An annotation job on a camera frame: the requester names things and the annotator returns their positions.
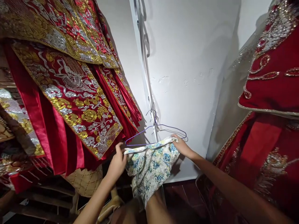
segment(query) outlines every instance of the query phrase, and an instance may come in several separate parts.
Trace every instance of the human hand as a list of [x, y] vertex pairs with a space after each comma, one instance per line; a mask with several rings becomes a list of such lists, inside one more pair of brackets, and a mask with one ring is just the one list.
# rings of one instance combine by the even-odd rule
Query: human hand
[[178, 142], [173, 142], [177, 150], [187, 158], [191, 159], [195, 152], [179, 136], [176, 134], [172, 134], [171, 136], [178, 139]]
[[116, 154], [113, 156], [106, 174], [106, 176], [112, 182], [113, 185], [124, 172], [127, 163], [127, 156], [122, 154], [120, 148], [122, 144], [123, 143], [120, 142], [115, 146]]

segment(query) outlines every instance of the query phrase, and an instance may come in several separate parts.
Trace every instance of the floral print fabric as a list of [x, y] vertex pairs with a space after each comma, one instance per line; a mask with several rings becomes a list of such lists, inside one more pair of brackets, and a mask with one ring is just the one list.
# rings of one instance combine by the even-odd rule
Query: floral print fabric
[[178, 159], [179, 152], [173, 145], [177, 138], [166, 139], [139, 147], [126, 148], [128, 155], [126, 170], [129, 176], [135, 176], [137, 195], [143, 200], [144, 207], [149, 198], [170, 176], [174, 162]]

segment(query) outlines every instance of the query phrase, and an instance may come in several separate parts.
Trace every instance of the vertical rod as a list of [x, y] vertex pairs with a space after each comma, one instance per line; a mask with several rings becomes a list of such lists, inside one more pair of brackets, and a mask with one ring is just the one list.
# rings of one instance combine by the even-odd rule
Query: vertical rod
[[[139, 28], [139, 34], [140, 34], [141, 55], [142, 55], [144, 76], [145, 76], [147, 91], [148, 91], [148, 94], [149, 94], [149, 108], [151, 110], [150, 114], [151, 114], [151, 118], [152, 118], [152, 123], [154, 125], [153, 128], [154, 128], [155, 140], [156, 140], [156, 142], [158, 142], [157, 127], [155, 125], [154, 112], [152, 111], [152, 109], [154, 108], [154, 100], [153, 100], [153, 95], [152, 95], [152, 89], [151, 89], [151, 86], [150, 86], [149, 67], [148, 67], [148, 61], [147, 61], [147, 55], [146, 55], [146, 49], [145, 49], [145, 40], [144, 40], [144, 34], [143, 34], [143, 23], [144, 23], [144, 21], [143, 21], [143, 17], [141, 16], [140, 0], [136, 0], [136, 9], [135, 10], [137, 11], [137, 19], [138, 19], [138, 28]], [[166, 205], [163, 185], [161, 185], [160, 189], [161, 189], [161, 195], [162, 195], [163, 203]]]

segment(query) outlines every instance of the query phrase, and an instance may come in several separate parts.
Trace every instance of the purple wire hanger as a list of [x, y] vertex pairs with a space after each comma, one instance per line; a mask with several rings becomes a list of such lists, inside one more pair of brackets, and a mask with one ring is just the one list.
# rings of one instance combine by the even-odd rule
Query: purple wire hanger
[[145, 132], [147, 129], [149, 129], [150, 127], [153, 127], [153, 126], [155, 126], [155, 125], [157, 125], [157, 126], [165, 126], [165, 127], [168, 127], [168, 128], [174, 128], [174, 129], [177, 129], [177, 130], [179, 130], [179, 131], [181, 131], [181, 132], [184, 132], [183, 130], [178, 129], [178, 128], [175, 128], [175, 127], [167, 126], [167, 125], [164, 125], [164, 124], [157, 124], [157, 119], [156, 119], [156, 118], [157, 118], [157, 112], [156, 112], [155, 110], [149, 110], [148, 112], [150, 112], [150, 111], [154, 111], [154, 112], [155, 112], [155, 123], [154, 123], [154, 125], [148, 126], [148, 127], [147, 127], [146, 129], [144, 129], [142, 132], [139, 132], [138, 134], [134, 135], [133, 137], [127, 139], [127, 140], [125, 141], [125, 144], [126, 144], [127, 146], [142, 146], [142, 145], [151, 145], [151, 144], [155, 144], [156, 142], [155, 142], [155, 143], [148, 143], [148, 144], [138, 144], [138, 145], [128, 145], [128, 144], [127, 144], [127, 141], [129, 141], [130, 139], [136, 137], [137, 135], [139, 135], [139, 134]]

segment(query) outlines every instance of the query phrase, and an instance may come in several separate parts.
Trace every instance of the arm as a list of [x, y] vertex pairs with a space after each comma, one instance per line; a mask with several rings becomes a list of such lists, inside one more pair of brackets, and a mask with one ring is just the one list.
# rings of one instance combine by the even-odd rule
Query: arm
[[293, 223], [272, 204], [194, 152], [180, 137], [173, 136], [178, 138], [178, 142], [173, 142], [177, 150], [198, 166], [247, 221], [250, 223]]
[[112, 187], [115, 185], [116, 181], [121, 176], [126, 166], [127, 156], [122, 155], [120, 148], [121, 145], [121, 142], [116, 145], [116, 154], [111, 160], [107, 175], [103, 178], [98, 189], [91, 197], [83, 211], [77, 217], [74, 224], [96, 223], [99, 214], [105, 204], [106, 198], [108, 197]]

